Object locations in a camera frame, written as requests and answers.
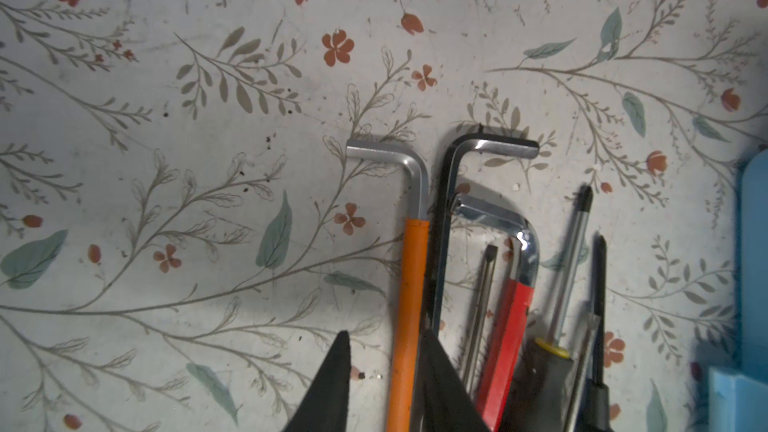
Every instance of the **orange rubber grip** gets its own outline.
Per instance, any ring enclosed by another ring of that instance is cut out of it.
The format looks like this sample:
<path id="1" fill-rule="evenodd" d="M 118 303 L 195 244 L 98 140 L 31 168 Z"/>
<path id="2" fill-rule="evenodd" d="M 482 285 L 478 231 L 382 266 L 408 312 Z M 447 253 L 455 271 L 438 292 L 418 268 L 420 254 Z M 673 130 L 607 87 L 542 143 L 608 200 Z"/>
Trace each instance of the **orange rubber grip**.
<path id="1" fill-rule="evenodd" d="M 387 432 L 407 432 L 411 421 L 413 381 L 416 377 L 418 334 L 422 316 L 422 292 L 427 264 L 429 222 L 406 219 L 402 238 L 400 303 L 395 346 L 392 352 L 392 381 L 389 384 Z"/>

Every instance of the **floral wallpaper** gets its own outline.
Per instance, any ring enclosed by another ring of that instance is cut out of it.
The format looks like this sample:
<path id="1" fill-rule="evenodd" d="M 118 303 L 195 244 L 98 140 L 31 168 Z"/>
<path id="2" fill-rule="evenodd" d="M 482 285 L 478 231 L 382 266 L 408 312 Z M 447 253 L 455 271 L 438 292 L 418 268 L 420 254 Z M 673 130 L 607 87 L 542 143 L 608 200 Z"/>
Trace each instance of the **floral wallpaper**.
<path id="1" fill-rule="evenodd" d="M 406 142 L 516 206 L 543 327 L 571 200 L 608 240 L 615 430 L 705 430 L 738 359 L 739 170 L 768 142 L 768 0 L 0 0 L 0 416 L 8 430 L 281 430 L 339 330 L 350 430 L 380 430 Z M 440 339 L 460 358 L 497 232 L 453 224 Z M 586 247 L 567 338 L 589 293 Z M 495 304 L 488 316 L 492 317 Z M 492 321 L 486 321 L 490 328 Z"/>

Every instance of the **blue plastic object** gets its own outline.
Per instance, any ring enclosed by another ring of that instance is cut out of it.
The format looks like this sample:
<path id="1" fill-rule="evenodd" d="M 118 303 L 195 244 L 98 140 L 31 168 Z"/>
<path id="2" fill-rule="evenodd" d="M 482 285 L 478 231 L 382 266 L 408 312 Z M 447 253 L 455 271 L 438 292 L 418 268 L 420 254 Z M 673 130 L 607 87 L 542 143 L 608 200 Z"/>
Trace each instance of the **blue plastic object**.
<path id="1" fill-rule="evenodd" d="M 768 151 L 741 186 L 741 371 L 710 369 L 710 432 L 768 432 Z"/>

